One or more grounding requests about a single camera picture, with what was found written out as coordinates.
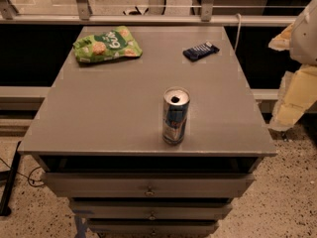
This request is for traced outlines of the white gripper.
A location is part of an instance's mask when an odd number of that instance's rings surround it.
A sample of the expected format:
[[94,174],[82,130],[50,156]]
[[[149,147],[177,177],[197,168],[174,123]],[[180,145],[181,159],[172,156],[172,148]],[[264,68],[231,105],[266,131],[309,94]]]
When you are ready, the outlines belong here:
[[317,101],[317,0],[311,0],[294,25],[272,38],[268,47],[289,50],[290,57],[302,63],[298,71],[284,74],[268,125],[274,131],[287,131]]

